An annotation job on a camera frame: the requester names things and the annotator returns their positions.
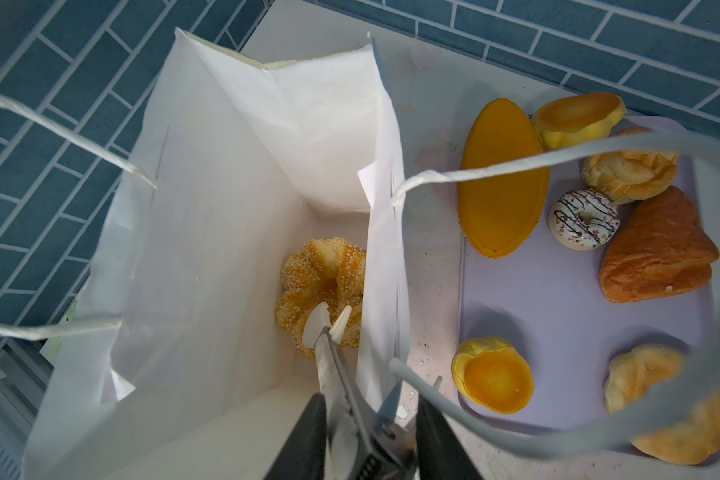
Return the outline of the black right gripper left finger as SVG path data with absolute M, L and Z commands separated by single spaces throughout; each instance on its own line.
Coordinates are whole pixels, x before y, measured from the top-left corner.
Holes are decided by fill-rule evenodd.
M 266 480 L 323 480 L 327 448 L 327 407 L 323 394 L 308 401 L 265 475 Z

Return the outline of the metal tongs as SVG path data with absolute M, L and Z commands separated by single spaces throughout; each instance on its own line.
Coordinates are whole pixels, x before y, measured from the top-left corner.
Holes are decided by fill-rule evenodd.
M 319 303 L 309 314 L 302 343 L 314 350 L 320 393 L 326 401 L 329 479 L 417 479 L 415 427 L 395 423 L 395 387 L 379 410 L 360 393 L 341 351 L 351 308 L 335 322 Z

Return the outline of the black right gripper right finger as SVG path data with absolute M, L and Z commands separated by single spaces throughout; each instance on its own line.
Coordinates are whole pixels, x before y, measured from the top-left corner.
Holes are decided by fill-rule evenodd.
M 482 480 L 444 415 L 423 396 L 415 422 L 421 479 Z

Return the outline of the green floral paper bag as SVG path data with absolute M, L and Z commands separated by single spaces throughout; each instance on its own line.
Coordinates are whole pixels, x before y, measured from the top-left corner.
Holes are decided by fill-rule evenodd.
M 580 162 L 676 152 L 720 170 L 720 141 L 682 129 L 608 136 L 480 169 L 405 171 L 391 72 L 374 46 L 264 64 L 177 31 L 115 192 L 74 319 L 0 327 L 61 339 L 25 479 L 260 478 L 310 398 L 302 343 L 321 302 L 379 410 L 407 387 L 487 442 L 556 459 L 613 449 L 720 385 L 715 327 L 654 399 L 571 430 L 491 426 L 460 407 L 460 183 L 550 169 L 541 219 Z

